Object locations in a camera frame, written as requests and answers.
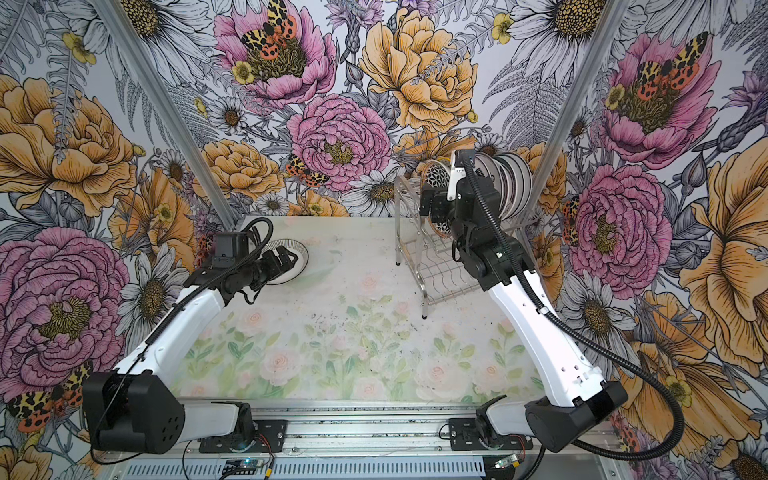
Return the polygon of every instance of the patterned plate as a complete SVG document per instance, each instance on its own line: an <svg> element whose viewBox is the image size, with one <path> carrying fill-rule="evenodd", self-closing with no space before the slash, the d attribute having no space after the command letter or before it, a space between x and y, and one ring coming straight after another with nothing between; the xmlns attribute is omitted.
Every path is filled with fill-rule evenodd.
<svg viewBox="0 0 768 480"><path fill-rule="evenodd" d="M422 171L422 189L425 184L430 184L434 188L448 188L448 182L451 178L449 167L442 162L430 161ZM432 222L428 218L429 225L442 238L451 238L451 224L448 222Z"/></svg>

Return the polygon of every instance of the metal rack leg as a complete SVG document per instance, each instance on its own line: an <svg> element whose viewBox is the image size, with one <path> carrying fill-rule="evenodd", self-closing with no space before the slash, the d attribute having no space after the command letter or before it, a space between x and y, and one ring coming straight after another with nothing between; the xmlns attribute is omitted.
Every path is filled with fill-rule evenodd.
<svg viewBox="0 0 768 480"><path fill-rule="evenodd" d="M419 289L422 291L422 320L427 319L427 310L429 307L429 297L427 295L427 283L421 273L416 274L416 280L419 282Z"/></svg>
<svg viewBox="0 0 768 480"><path fill-rule="evenodd" d="M400 188L395 185L395 265L400 265L402 261L402 252L400 251Z"/></svg>

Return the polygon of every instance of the stacked plates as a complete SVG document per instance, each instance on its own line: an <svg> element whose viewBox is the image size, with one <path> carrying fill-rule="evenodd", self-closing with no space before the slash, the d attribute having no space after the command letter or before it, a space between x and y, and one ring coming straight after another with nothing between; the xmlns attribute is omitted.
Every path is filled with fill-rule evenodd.
<svg viewBox="0 0 768 480"><path fill-rule="evenodd" d="M493 187L502 194L502 220L522 212L531 196L531 169L519 155L510 152L489 157L478 152L475 167L493 179Z"/></svg>

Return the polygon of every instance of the metal bracket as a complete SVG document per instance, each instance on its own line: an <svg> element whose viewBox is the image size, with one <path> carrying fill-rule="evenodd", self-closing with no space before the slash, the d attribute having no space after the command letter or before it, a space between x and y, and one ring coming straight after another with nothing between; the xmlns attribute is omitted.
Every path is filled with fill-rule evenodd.
<svg viewBox="0 0 768 480"><path fill-rule="evenodd" d="M451 450L467 452L468 450L532 450L533 441L522 435L500 435L501 443L488 447L480 441L480 433L475 419L449 419L451 435Z"/></svg>
<svg viewBox="0 0 768 480"><path fill-rule="evenodd" d="M241 441L227 436L209 437L200 440L200 453L266 453L269 451L261 440L262 435L270 444L272 453L283 451L287 420L253 420L254 440L243 449Z"/></svg>

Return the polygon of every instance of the white daisy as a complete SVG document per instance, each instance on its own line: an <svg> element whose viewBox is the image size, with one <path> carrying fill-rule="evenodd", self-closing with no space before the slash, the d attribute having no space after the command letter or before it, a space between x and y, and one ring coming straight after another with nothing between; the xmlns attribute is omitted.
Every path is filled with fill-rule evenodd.
<svg viewBox="0 0 768 480"><path fill-rule="evenodd" d="M645 3L644 0L635 0L634 3ZM619 24L619 31L611 42L611 57L619 61L627 54L627 48L637 40L640 28L645 25L648 15L645 15L643 5L632 5L624 13L624 18Z"/></svg>
<svg viewBox="0 0 768 480"><path fill-rule="evenodd" d="M261 12L261 5L261 0L213 0L212 3L217 15L226 13L234 7L235 12L241 16L245 16L248 7L256 13Z"/></svg>
<svg viewBox="0 0 768 480"><path fill-rule="evenodd" d="M68 18L69 28L83 37L85 49L95 54L106 51L114 76L122 78L127 62L98 17L93 1L61 0L58 8ZM216 44L216 38L206 32L211 23L206 2L121 0L121 4L165 81L178 86L190 78L204 77L200 65L210 63L205 50Z"/></svg>
<svg viewBox="0 0 768 480"><path fill-rule="evenodd" d="M722 480L751 480L765 478L768 471L768 440L761 435L757 440L750 435L738 442L739 456L722 472Z"/></svg>
<svg viewBox="0 0 768 480"><path fill-rule="evenodd" d="M526 237L528 237L530 241L533 241L534 238L538 237L544 232L544 228L547 226L549 218L550 217L547 217L547 214L544 212L544 209L541 208L541 205L536 202L533 211L531 212L531 218L525 225Z"/></svg>
<svg viewBox="0 0 768 480"><path fill-rule="evenodd" d="M163 169L163 173L174 187L183 190L184 181L191 172L187 169L187 162L180 151L169 148L156 160L156 164Z"/></svg>
<svg viewBox="0 0 768 480"><path fill-rule="evenodd" d="M610 285L601 285L600 279L584 272L583 276L569 272L558 298L558 312L572 329L600 344L613 353L640 365L636 352L622 336L622 331L633 330L634 318L628 311L611 306L614 299ZM606 379L618 377L614 364L594 350L584 348L584 354L599 366ZM634 378L634 374L624 371Z"/></svg>
<svg viewBox="0 0 768 480"><path fill-rule="evenodd" d="M576 120L571 125L571 129L568 132L568 141L572 144L578 143L578 141L587 133L589 124L592 123L592 112L586 105L581 106Z"/></svg>
<svg viewBox="0 0 768 480"><path fill-rule="evenodd" d="M754 9L755 0L656 0L645 8L650 16L645 31L658 31L660 41L672 36L678 45L702 31L718 35L729 18L741 23Z"/></svg>
<svg viewBox="0 0 768 480"><path fill-rule="evenodd" d="M359 180L349 182L353 189L339 201L353 217L391 217L395 214L395 178L399 168L394 166L383 174L373 170Z"/></svg>
<svg viewBox="0 0 768 480"><path fill-rule="evenodd" d="M240 134L246 126L245 110L235 97L218 98L208 105L208 121L227 135Z"/></svg>
<svg viewBox="0 0 768 480"><path fill-rule="evenodd" d="M482 152L489 157L494 157L496 154L509 151L507 141L499 134L480 133L476 135L476 137L475 150Z"/></svg>
<svg viewBox="0 0 768 480"><path fill-rule="evenodd" d="M527 61L525 76L542 67L541 78L554 75L557 86L571 79L587 54L605 0L515 0L508 32L518 46L511 62Z"/></svg>
<svg viewBox="0 0 768 480"><path fill-rule="evenodd" d="M256 211L262 215L287 215L288 205L288 200L277 192L262 195L256 199Z"/></svg>
<svg viewBox="0 0 768 480"><path fill-rule="evenodd" d="M139 253L135 265L138 283L129 283L120 292L123 303L118 315L122 318L115 330L118 335L125 334L126 353L147 338L184 288L190 274L181 260L174 265L175 260L176 249L168 248L167 243L157 253L154 265L146 253Z"/></svg>

